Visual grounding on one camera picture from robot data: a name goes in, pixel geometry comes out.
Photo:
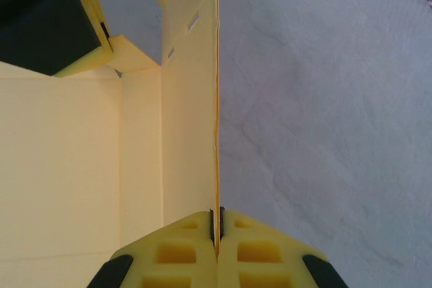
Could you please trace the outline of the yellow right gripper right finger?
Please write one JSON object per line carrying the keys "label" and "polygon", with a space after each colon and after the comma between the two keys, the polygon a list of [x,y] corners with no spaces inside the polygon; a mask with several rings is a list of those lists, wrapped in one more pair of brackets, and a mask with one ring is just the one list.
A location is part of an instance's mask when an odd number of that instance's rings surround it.
{"label": "yellow right gripper right finger", "polygon": [[220,209],[218,287],[347,287],[326,255],[241,212]]}

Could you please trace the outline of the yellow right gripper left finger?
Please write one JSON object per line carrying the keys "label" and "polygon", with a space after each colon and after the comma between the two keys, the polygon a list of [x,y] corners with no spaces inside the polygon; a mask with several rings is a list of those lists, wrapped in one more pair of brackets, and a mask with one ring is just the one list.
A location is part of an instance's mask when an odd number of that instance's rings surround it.
{"label": "yellow right gripper left finger", "polygon": [[162,227],[116,251],[89,287],[216,287],[213,211]]}

